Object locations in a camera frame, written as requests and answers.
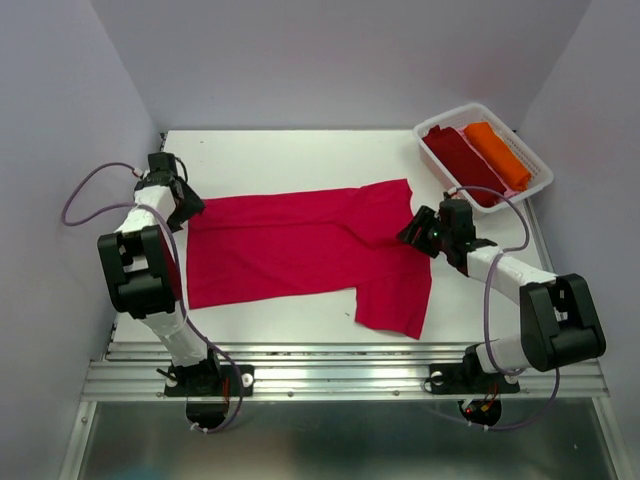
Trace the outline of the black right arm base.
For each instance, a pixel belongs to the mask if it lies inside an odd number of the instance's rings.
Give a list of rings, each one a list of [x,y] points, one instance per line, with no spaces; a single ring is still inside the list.
[[[460,362],[432,363],[422,389],[434,395],[484,395],[516,394],[520,392],[518,382],[513,384],[499,373],[486,373],[477,355],[478,344],[465,349]]]

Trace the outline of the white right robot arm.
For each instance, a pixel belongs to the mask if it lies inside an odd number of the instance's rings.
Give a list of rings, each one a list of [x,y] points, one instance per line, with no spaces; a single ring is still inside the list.
[[[482,390],[496,374],[515,376],[533,368],[546,372],[596,359],[606,339],[587,281],[580,275],[558,276],[530,266],[511,254],[513,248],[477,236],[470,204],[446,198],[437,210],[422,206],[397,239],[447,263],[484,284],[482,343],[460,366],[463,384]],[[495,290],[519,308],[519,334],[492,340],[490,293]]]

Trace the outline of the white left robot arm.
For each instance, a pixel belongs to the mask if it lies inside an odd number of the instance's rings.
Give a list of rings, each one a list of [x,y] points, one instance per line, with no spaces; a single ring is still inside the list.
[[[98,239],[111,302],[141,321],[168,350],[172,375],[188,374],[199,393],[215,392],[223,371],[212,347],[186,314],[174,233],[205,210],[172,153],[148,156],[148,170],[134,187],[133,203],[118,229]]]

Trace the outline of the crimson red t shirt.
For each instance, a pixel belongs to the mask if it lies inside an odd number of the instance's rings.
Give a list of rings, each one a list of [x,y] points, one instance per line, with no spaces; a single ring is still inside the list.
[[[191,308],[354,289],[356,323],[419,339],[430,259],[397,239],[413,218],[405,179],[205,200],[188,225]]]

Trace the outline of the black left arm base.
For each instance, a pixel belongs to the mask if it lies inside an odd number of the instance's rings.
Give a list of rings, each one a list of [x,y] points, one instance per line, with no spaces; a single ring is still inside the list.
[[[250,364],[238,366],[240,376],[232,365],[222,364],[218,370],[211,369],[206,362],[192,367],[157,368],[156,372],[165,382],[166,397],[239,397],[253,395],[255,368]]]

